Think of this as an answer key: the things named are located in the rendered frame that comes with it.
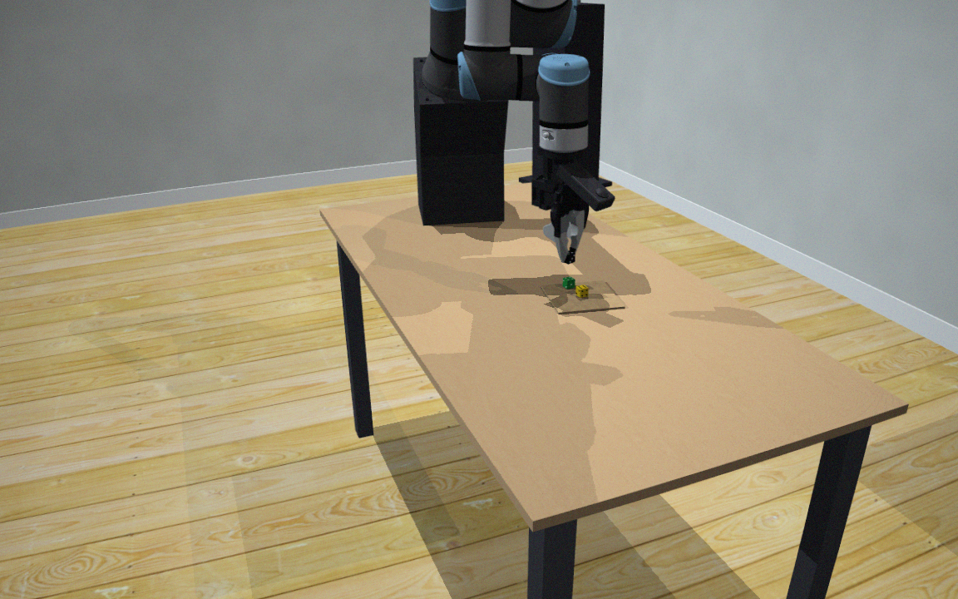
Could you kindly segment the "tan textured mat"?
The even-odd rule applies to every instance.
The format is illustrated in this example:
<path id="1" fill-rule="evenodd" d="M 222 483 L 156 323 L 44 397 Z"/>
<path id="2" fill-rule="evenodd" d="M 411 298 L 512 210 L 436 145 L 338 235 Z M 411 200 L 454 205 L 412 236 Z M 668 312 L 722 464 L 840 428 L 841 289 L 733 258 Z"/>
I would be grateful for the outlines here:
<path id="1" fill-rule="evenodd" d="M 563 284 L 542 285 L 545 295 L 549 302 L 554 305 L 558 314 L 571 314 L 571 312 L 590 312 L 608 309 L 625 309 L 625 305 L 617 299 L 615 293 L 603 281 L 590 281 L 590 283 L 575 283 L 575 287 L 585 285 L 589 288 L 588 297 L 579 297 L 575 295 L 575 288 L 566 289 Z"/>

